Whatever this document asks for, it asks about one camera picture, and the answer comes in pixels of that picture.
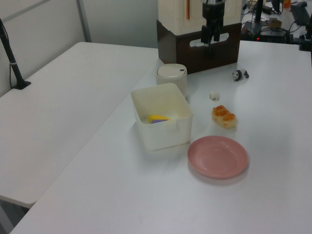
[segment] white wall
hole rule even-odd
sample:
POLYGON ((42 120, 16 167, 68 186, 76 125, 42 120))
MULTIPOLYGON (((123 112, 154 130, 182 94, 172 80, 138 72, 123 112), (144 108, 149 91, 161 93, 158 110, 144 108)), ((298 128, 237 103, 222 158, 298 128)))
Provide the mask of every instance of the white wall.
MULTIPOLYGON (((5 5, 10 1, 12 0, 1 0, 1 8, 12 9, 11 6, 5 5)), ((44 2, 12 19, 4 13, 3 17, 0 15, 24 79, 77 42, 85 41, 76 0, 44 2)), ((0 43, 0 97, 9 90, 9 61, 0 43)))
POLYGON ((80 0, 91 41, 157 48, 157 0, 80 0))

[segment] robotic arm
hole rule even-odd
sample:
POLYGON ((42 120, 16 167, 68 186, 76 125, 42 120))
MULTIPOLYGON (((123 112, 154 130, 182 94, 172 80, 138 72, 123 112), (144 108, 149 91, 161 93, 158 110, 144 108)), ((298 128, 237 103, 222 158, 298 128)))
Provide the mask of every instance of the robotic arm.
POLYGON ((201 28, 201 42, 210 50, 212 37, 214 37, 214 41, 220 40, 226 0, 201 1, 203 2, 203 17, 207 20, 206 25, 201 28))

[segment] bread roll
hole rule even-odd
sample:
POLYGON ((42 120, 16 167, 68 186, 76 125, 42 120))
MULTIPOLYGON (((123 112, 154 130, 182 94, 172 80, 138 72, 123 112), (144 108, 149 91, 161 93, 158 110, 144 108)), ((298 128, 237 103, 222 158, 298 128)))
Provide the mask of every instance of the bread roll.
POLYGON ((211 115, 213 120, 224 128, 233 128, 237 124, 236 116, 222 105, 214 107, 211 115))

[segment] pink plate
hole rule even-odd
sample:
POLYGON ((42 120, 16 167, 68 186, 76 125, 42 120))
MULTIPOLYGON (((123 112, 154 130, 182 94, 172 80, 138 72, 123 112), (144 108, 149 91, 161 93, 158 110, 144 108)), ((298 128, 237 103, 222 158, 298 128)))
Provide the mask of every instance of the pink plate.
POLYGON ((218 179, 236 176, 248 164, 244 147, 224 136, 197 139, 189 147, 188 159, 201 174, 218 179))

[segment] white cylinder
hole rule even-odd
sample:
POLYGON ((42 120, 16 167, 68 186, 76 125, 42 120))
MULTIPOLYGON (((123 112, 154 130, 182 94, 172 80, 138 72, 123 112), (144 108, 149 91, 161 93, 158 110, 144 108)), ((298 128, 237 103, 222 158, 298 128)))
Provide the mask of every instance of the white cylinder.
POLYGON ((173 83, 186 97, 187 69, 182 64, 165 64, 157 70, 156 83, 157 85, 173 83))

